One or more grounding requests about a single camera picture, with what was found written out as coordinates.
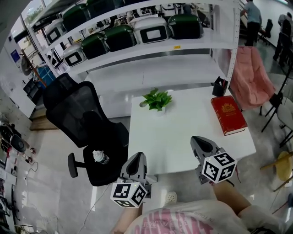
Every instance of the desk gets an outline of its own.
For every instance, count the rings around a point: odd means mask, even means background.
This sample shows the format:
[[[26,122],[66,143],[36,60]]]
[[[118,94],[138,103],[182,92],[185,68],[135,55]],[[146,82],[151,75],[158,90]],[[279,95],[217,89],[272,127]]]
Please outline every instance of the desk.
[[[211,105],[213,87],[172,91],[173,97],[163,116],[148,106],[143,97],[132,99],[128,158],[141,151],[146,155],[149,175],[194,170],[198,160],[190,145],[194,135],[213,140],[236,159],[256,152],[249,129],[224,136]]]

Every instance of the black pen holder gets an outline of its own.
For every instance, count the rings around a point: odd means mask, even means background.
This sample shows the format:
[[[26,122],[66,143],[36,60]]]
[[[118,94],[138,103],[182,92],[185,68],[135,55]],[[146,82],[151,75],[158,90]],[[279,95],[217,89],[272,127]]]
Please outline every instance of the black pen holder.
[[[214,83],[214,88],[212,90],[212,94],[216,97],[224,96],[226,93],[227,86],[228,86],[228,81],[223,80],[219,76]]]

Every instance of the white slipper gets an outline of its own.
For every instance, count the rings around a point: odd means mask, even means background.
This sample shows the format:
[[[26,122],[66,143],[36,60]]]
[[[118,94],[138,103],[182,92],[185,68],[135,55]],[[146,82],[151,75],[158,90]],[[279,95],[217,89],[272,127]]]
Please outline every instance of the white slipper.
[[[166,194],[165,205],[174,205],[177,203],[177,193],[174,191],[168,192]]]

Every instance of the pink chair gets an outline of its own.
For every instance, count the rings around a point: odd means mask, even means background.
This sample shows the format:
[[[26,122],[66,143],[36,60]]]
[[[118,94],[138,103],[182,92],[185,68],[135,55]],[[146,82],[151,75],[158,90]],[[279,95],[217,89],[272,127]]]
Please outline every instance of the pink chair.
[[[238,47],[230,87],[243,110],[262,106],[273,96],[275,87],[257,48]]]

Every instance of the book with gold emblem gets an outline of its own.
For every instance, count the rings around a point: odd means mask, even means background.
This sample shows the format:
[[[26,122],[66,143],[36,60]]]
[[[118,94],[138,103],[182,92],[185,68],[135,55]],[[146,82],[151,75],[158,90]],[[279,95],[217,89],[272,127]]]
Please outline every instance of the book with gold emblem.
[[[232,96],[214,97],[211,104],[225,136],[245,130],[247,123]]]

